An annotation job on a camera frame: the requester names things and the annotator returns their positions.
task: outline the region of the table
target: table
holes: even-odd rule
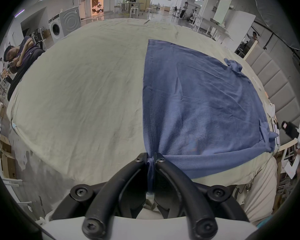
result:
[[[89,23],[57,42],[24,75],[7,108],[20,139],[65,177],[89,185],[108,181],[145,152],[142,79],[149,39],[185,46],[223,63],[224,58],[236,60],[262,103],[269,103],[249,64],[212,39],[163,22],[108,19]],[[97,63],[92,48],[96,44],[102,47]],[[198,181],[224,186],[239,180],[240,184],[248,183],[251,179],[242,179],[269,157],[270,153],[262,154],[247,162],[248,166],[238,166],[240,170],[233,168]]]
[[[131,4],[134,6],[138,6],[140,8],[140,4],[143,4],[143,2],[120,2],[120,10],[119,13],[130,13]]]

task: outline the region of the floor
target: floor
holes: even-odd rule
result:
[[[82,20],[85,25],[92,21],[112,18],[128,18],[128,14],[104,13]],[[173,17],[172,13],[159,11],[156,13],[140,14],[139,19],[150,19],[158,22],[168,22],[175,25],[190,27],[190,23]],[[52,38],[46,40],[47,48],[53,45]],[[12,145],[12,153],[16,157],[16,174],[23,180],[19,187],[13,187],[16,196],[21,202],[31,201],[32,212],[24,208],[24,211],[34,220],[45,217],[50,211],[56,209],[62,199],[69,194],[71,188],[79,182],[63,177],[59,172],[48,166],[34,154],[12,129],[7,117],[2,120],[1,133],[8,136]]]

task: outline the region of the gray panel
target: gray panel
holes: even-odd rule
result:
[[[286,106],[280,109],[276,114],[279,126],[281,126],[283,121],[293,121],[300,116],[300,107],[297,99],[294,98]]]
[[[295,97],[294,91],[290,83],[283,86],[275,95],[270,98],[270,101],[275,105],[275,111],[281,110],[285,105]]]
[[[59,15],[64,36],[81,27],[79,6],[60,12]]]
[[[263,86],[266,85],[267,82],[271,80],[271,78],[274,77],[274,75],[280,70],[278,65],[271,60],[264,68],[261,70],[261,72],[258,74],[258,78],[260,79]]]
[[[279,91],[287,82],[288,79],[281,70],[276,73],[275,76],[264,86],[269,98],[275,95],[276,92]]]
[[[263,52],[264,49],[262,49],[259,45],[256,45],[246,58],[246,62],[251,66]]]
[[[280,145],[286,144],[292,139],[284,132],[283,129],[279,130],[279,138],[280,138]]]
[[[296,125],[296,126],[299,127],[299,125],[300,125],[300,116],[298,116],[298,118],[297,118],[296,120],[294,120],[292,123],[293,123],[294,125]]]
[[[261,70],[271,61],[271,57],[265,51],[252,64],[252,69],[258,75]]]

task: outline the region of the doorway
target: doorway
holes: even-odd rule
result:
[[[90,4],[92,16],[103,15],[103,0],[90,0]]]

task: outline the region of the blue cloth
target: blue cloth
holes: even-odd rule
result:
[[[143,79],[143,137],[148,184],[160,152],[190,178],[239,166],[272,152],[262,102],[234,60],[149,40]]]

